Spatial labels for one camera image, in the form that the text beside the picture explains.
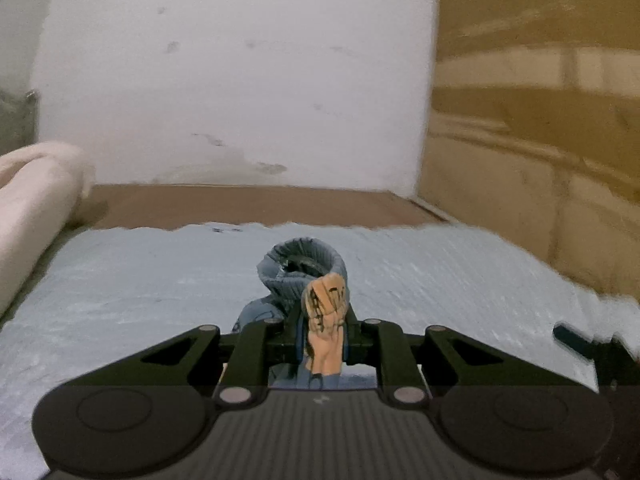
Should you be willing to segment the blue orange printed pants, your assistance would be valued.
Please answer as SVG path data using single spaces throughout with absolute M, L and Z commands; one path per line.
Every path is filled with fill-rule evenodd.
M 336 389 L 349 308 L 342 256 L 322 240 L 292 238 L 265 254 L 257 274 L 269 295 L 247 304 L 232 330 L 238 334 L 251 322 L 284 321 L 295 314 L 307 331 L 300 361 L 271 367 L 268 384 L 281 389 Z

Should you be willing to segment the light blue bed sheet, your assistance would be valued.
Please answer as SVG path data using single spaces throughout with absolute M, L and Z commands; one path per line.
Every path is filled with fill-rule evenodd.
M 242 307 L 267 292 L 257 263 L 298 236 L 342 255 L 360 318 L 384 318 L 408 333 L 442 324 L 587 386 L 596 382 L 593 368 L 555 343 L 556 323 L 639 345 L 637 300 L 567 281 L 480 229 L 209 223 L 71 232 L 1 324 L 2 477 L 46 472 L 30 419 L 49 390 L 201 324 L 231 330 Z

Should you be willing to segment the cream folded comforter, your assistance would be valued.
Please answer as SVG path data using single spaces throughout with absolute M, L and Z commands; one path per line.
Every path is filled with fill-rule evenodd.
M 6 311 L 46 249 L 90 196 L 89 156 L 63 142 L 1 156 L 1 310 Z

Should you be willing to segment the metal bed headboard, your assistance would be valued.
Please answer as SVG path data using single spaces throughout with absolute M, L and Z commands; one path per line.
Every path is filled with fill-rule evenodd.
M 37 141 L 39 94 L 35 90 L 14 96 L 0 91 L 0 155 Z

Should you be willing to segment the brown wooden bed frame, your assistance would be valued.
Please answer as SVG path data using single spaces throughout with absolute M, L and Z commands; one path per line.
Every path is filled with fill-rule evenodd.
M 175 230 L 190 224 L 294 222 L 311 226 L 423 226 L 442 218 L 391 192 L 222 186 L 104 184 L 77 213 L 96 229 Z

